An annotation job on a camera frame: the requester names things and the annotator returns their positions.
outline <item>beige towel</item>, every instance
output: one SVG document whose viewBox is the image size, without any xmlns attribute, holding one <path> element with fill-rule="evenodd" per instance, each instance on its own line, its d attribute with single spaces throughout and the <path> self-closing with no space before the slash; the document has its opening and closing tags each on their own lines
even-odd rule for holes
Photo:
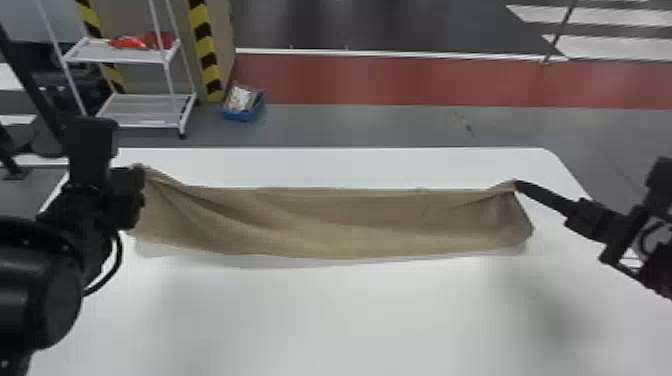
<svg viewBox="0 0 672 376">
<path fill-rule="evenodd" d="M 133 235 L 223 254 L 356 259 L 519 244 L 532 225 L 511 183 L 488 190 L 209 188 L 145 167 Z"/>
</svg>

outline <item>tabletop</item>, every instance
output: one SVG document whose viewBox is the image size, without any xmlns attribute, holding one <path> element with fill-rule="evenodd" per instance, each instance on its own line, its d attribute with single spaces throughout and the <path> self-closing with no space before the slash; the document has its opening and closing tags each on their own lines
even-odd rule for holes
<svg viewBox="0 0 672 376">
<path fill-rule="evenodd" d="M 486 188 L 587 196 L 542 149 L 122 149 L 214 187 Z M 470 257 L 224 256 L 124 236 L 116 277 L 31 375 L 663 375 L 672 302 L 521 197 L 534 235 Z"/>
</svg>

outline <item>blue bin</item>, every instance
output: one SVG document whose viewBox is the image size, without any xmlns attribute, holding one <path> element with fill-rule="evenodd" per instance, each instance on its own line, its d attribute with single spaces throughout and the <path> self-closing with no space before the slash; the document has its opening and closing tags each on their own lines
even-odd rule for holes
<svg viewBox="0 0 672 376">
<path fill-rule="evenodd" d="M 264 108 L 265 99 L 266 92 L 262 90 L 259 92 L 259 95 L 257 95 L 257 100 L 249 111 L 227 111 L 223 109 L 222 116 L 224 116 L 224 119 L 242 121 L 245 123 L 253 121 L 259 116 L 259 113 Z"/>
</svg>

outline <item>shelf rack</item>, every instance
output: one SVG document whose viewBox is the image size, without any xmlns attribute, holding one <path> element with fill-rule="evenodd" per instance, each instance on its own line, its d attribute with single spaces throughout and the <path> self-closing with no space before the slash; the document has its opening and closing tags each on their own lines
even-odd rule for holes
<svg viewBox="0 0 672 376">
<path fill-rule="evenodd" d="M 80 24 L 82 38 L 65 54 L 61 53 L 49 17 L 44 10 L 44 0 L 34 0 L 35 5 L 47 27 L 47 33 L 58 55 L 61 67 L 65 73 L 70 90 L 72 90 L 77 106 L 82 115 L 87 113 L 77 86 L 72 79 L 69 64 L 71 63 L 97 63 L 100 71 L 103 71 L 103 63 L 112 64 L 156 64 L 163 67 L 168 85 L 168 94 L 121 94 L 115 90 L 114 85 L 107 81 L 112 94 L 100 108 L 97 117 L 105 117 L 116 120 L 121 127 L 130 128 L 176 128 L 180 138 L 186 137 L 186 126 L 191 110 L 196 103 L 196 88 L 194 79 L 189 70 L 186 52 L 179 38 L 176 38 L 170 48 L 165 48 L 154 0 L 147 0 L 152 17 L 153 32 L 156 34 L 158 50 L 146 49 L 119 49 L 108 44 L 107 39 L 97 39 L 89 36 L 83 24 Z M 168 17 L 173 28 L 173 35 L 179 35 L 175 14 L 170 0 L 164 0 Z M 175 93 L 173 79 L 170 73 L 170 65 L 178 51 L 182 56 L 187 79 L 191 88 L 190 93 Z"/>
</svg>

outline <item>yellow and black striped pillar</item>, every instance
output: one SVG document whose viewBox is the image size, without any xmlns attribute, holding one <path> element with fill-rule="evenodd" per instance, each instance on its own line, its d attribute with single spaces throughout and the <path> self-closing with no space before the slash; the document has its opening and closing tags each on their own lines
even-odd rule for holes
<svg viewBox="0 0 672 376">
<path fill-rule="evenodd" d="M 212 35 L 208 6 L 205 0 L 188 0 L 189 22 L 194 31 L 196 55 L 201 65 L 203 84 L 208 94 L 208 102 L 221 102 L 224 98 L 224 88 L 217 65 L 215 39 Z"/>
<path fill-rule="evenodd" d="M 94 38 L 102 38 L 103 31 L 100 27 L 100 19 L 98 18 L 96 11 L 91 7 L 89 0 L 75 0 L 75 3 L 77 3 L 79 15 L 82 18 L 82 22 L 84 22 L 84 26 L 86 26 L 86 31 L 89 32 L 89 35 Z M 117 69 L 114 64 L 110 63 L 103 63 L 102 66 L 103 76 L 110 81 L 112 86 L 114 86 L 114 90 L 118 93 L 125 93 L 124 79 L 121 76 L 119 69 Z"/>
</svg>

